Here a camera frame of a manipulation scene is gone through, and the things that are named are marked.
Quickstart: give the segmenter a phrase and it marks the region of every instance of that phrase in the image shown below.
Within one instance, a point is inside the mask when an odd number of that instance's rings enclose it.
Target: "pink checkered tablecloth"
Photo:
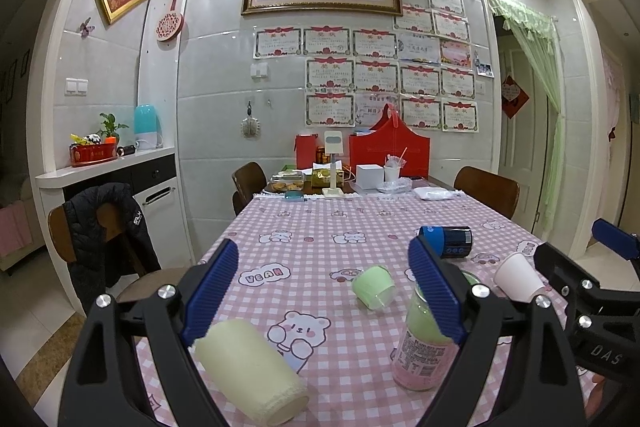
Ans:
[[[239,317],[268,338],[270,327],[288,315],[316,331],[311,356],[299,359],[288,353],[286,357],[307,381],[312,395],[308,409],[287,425],[414,427],[423,415],[434,392],[416,393],[396,385],[389,358],[398,344],[414,287],[407,246],[422,225],[471,227],[473,250],[467,259],[455,263],[494,291],[498,264],[514,251],[533,263],[533,249],[541,242],[466,195],[448,201],[422,201],[413,193],[305,203],[256,198],[204,255],[208,260],[226,237],[238,244],[240,252],[238,273],[216,321]],[[350,289],[354,270],[374,264],[386,266],[398,288],[395,301],[383,312],[365,308]],[[548,295],[564,322],[564,299],[551,287]],[[507,337],[498,343],[469,425],[488,419],[509,343]],[[176,425],[145,339],[138,344],[138,358],[156,418]],[[197,360],[196,364],[228,423],[253,427],[216,390]],[[592,375],[577,370],[587,397]]]

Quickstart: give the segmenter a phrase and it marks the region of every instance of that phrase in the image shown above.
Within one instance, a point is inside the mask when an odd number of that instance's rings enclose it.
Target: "black puffer jacket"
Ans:
[[[135,273],[117,238],[105,243],[106,232],[96,216],[103,203],[113,203],[122,212],[127,237],[142,266],[148,272],[160,269],[145,217],[131,187],[107,183],[83,190],[65,201],[63,208],[76,252],[76,262],[68,264],[69,275],[86,313],[105,288],[113,286],[120,276]]]

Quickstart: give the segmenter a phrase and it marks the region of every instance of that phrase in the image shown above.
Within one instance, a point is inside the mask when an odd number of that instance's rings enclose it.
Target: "white countertop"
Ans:
[[[48,172],[36,176],[36,185],[39,188],[64,188],[74,183],[106,174],[107,172],[116,171],[142,162],[169,156],[175,152],[174,147],[163,147],[162,149],[153,149],[150,151],[140,151],[129,156],[123,156],[105,163],[96,165],[87,165],[85,167],[65,167],[57,171]]]

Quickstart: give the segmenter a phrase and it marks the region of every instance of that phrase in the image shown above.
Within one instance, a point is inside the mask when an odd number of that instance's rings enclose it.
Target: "pink towel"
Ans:
[[[0,257],[6,257],[32,242],[24,203],[16,201],[0,208]]]

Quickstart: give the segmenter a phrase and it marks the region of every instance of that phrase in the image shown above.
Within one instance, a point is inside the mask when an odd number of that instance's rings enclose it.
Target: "cabinet handle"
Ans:
[[[161,200],[162,198],[164,198],[165,196],[168,196],[169,194],[171,194],[173,191],[175,190],[175,187],[167,187],[167,188],[163,188],[162,190],[160,190],[159,192],[156,192],[155,194],[152,194],[151,196],[149,196],[148,198],[146,198],[145,202],[142,203],[142,206],[147,206],[148,204],[151,203],[156,203],[156,201]]]

